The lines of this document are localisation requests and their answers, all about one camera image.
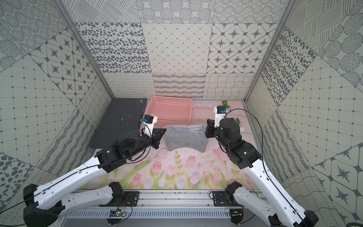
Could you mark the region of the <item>grey striped square dishcloth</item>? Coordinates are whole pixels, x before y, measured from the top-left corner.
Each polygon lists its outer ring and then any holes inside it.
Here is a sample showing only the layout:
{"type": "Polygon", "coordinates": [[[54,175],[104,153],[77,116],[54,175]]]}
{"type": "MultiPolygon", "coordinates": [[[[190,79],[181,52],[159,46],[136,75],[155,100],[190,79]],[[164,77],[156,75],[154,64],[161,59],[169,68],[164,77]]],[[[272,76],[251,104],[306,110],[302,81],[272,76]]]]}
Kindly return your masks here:
{"type": "Polygon", "coordinates": [[[163,138],[168,151],[190,148],[204,153],[208,138],[205,135],[207,125],[169,125],[166,126],[163,138]]]}

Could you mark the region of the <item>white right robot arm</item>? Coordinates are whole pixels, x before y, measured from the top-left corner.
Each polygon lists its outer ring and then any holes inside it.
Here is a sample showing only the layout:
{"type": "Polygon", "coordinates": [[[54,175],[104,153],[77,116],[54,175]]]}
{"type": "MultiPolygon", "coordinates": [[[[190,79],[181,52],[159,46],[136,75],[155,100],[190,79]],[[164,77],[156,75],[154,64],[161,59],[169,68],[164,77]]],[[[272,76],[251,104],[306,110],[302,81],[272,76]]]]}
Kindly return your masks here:
{"type": "Polygon", "coordinates": [[[223,118],[218,123],[208,119],[205,134],[218,141],[229,159],[253,180],[267,199],[264,201],[233,182],[225,188],[233,201],[252,211],[269,227],[314,227],[318,223],[318,216],[289,195],[265,165],[262,155],[242,139],[235,119],[223,118]]]}

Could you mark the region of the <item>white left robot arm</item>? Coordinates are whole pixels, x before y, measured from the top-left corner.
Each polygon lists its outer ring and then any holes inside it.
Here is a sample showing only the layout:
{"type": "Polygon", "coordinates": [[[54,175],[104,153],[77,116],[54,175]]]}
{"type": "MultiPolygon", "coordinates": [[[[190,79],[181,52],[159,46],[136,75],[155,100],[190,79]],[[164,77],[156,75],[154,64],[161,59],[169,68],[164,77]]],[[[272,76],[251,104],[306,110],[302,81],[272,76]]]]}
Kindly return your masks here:
{"type": "Polygon", "coordinates": [[[144,129],[135,139],[124,139],[100,151],[67,174],[43,185],[30,184],[23,190],[26,207],[23,220],[28,227],[48,227],[58,218],[73,211],[92,207],[122,205],[127,197],[119,182],[77,193],[76,189],[93,179],[103,176],[138,160],[134,156],[148,148],[158,149],[166,129],[144,129]]]}

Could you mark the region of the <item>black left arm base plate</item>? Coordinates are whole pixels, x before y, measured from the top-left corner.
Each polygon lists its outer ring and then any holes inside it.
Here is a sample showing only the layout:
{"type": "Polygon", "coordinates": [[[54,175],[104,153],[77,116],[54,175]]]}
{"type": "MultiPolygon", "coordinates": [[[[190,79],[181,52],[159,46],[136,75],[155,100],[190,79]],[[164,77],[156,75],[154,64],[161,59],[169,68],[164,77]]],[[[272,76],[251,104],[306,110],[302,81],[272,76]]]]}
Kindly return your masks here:
{"type": "Polygon", "coordinates": [[[125,191],[123,196],[113,197],[112,200],[106,205],[99,205],[100,207],[122,207],[131,206],[136,207],[139,201],[139,191],[125,191]]]}

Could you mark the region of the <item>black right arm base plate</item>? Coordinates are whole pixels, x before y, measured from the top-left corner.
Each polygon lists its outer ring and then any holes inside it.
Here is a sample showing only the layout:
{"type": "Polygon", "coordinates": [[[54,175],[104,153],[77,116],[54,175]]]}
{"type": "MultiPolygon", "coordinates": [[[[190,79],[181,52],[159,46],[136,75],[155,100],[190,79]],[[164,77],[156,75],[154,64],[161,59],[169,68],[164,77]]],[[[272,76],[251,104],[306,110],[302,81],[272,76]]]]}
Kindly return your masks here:
{"type": "Polygon", "coordinates": [[[230,193],[225,191],[211,191],[209,198],[213,201],[215,207],[242,207],[230,193]]]}

